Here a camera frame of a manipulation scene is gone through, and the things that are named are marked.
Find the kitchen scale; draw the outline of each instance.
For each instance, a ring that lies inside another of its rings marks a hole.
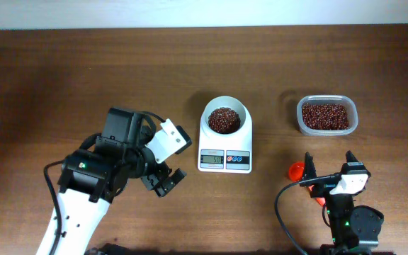
[[[232,134],[219,134],[208,125],[210,114],[221,107],[234,110],[240,128]],[[248,174],[252,170],[253,122],[247,108],[230,96],[214,98],[201,116],[198,169],[200,171]]]

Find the white backdrop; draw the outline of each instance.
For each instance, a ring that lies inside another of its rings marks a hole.
[[[0,29],[408,23],[408,0],[0,0]]]

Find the wooden table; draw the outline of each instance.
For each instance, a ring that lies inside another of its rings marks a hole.
[[[302,135],[295,108],[313,94],[351,98],[356,131]],[[200,115],[220,95],[253,118],[250,174],[196,168]],[[111,106],[171,118],[194,143],[168,160],[187,177],[161,199],[132,180],[90,247],[287,251],[273,199],[289,166],[311,152],[318,175],[338,172],[350,149],[373,175],[356,205],[385,214],[377,251],[408,254],[408,25],[0,31],[0,254],[35,253],[52,212],[44,165],[102,131]],[[280,211],[304,247],[332,242],[304,188]]]

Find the red object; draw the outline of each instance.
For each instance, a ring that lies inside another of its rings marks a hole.
[[[289,168],[289,179],[293,182],[300,181],[303,177],[303,171],[305,170],[305,163],[304,162],[295,162],[292,166]],[[316,198],[316,201],[320,204],[320,206],[324,206],[325,204],[325,198]]]

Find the red beans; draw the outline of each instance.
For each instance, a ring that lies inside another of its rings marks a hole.
[[[240,128],[240,117],[231,108],[221,107],[209,116],[209,127],[220,134],[230,134]]]
[[[303,122],[315,130],[346,130],[349,127],[347,111],[343,105],[327,103],[302,106]]]

